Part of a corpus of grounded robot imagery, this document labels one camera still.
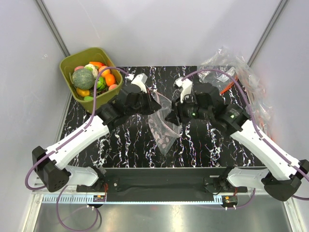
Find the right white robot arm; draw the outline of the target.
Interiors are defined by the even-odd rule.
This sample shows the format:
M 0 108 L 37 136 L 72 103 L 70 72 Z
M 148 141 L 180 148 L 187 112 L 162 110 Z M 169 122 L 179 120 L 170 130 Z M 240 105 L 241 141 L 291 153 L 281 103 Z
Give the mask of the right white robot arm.
M 248 113 L 236 104 L 225 104 L 219 90 L 210 83 L 193 86 L 188 79 L 175 81 L 180 97 L 172 102 L 165 120 L 177 126 L 190 120 L 209 121 L 221 134 L 231 137 L 251 151 L 265 165 L 263 169 L 227 167 L 206 189 L 211 192 L 247 187 L 265 190 L 285 202 L 297 192 L 309 172 L 308 160 L 285 153 L 256 127 Z

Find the white cauliflower toy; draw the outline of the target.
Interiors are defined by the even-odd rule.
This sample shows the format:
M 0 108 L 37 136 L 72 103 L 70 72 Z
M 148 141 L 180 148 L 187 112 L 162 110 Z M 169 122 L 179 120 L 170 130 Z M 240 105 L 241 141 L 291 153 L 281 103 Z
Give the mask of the white cauliflower toy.
M 87 65 L 84 66 L 84 68 L 87 69 L 87 70 L 89 70 L 89 71 L 93 74 L 93 77 L 94 77 L 94 78 L 97 78 L 97 76 L 98 76 L 98 70 L 97 70 L 97 68 L 96 68 L 95 65 L 93 65 L 93 64 L 87 64 Z

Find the olive green plastic bin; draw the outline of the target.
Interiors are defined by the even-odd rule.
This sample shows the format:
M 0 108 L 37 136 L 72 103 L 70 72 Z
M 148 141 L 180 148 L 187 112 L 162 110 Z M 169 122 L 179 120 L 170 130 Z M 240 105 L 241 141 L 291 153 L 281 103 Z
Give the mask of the olive green plastic bin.
M 74 68 L 77 66 L 84 66 L 90 61 L 98 61 L 107 66 L 114 66 L 114 63 L 109 58 L 107 53 L 99 47 L 91 47 L 76 54 L 70 55 L 64 58 L 59 65 L 60 71 L 66 81 L 66 84 L 74 97 L 74 99 L 79 102 L 82 107 L 88 112 L 92 113 L 93 111 L 93 101 L 85 101 L 82 96 L 79 96 L 76 92 L 76 88 L 73 86 L 70 76 L 73 74 Z M 122 74 L 118 70 L 111 70 L 111 73 L 116 79 L 118 87 L 112 90 L 108 90 L 102 94 L 99 94 L 96 98 L 96 108 L 99 108 L 101 105 L 107 103 L 112 97 L 117 95 L 123 84 Z

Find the clear zip top bag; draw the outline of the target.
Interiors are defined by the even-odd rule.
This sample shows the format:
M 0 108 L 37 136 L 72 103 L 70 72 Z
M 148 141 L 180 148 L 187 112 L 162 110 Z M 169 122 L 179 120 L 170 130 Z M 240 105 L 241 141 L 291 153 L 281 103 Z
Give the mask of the clear zip top bag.
M 180 137 L 181 128 L 165 120 L 171 112 L 171 101 L 157 91 L 154 92 L 154 100 L 160 104 L 161 109 L 148 116 L 148 125 L 157 148 L 161 154 L 166 155 Z

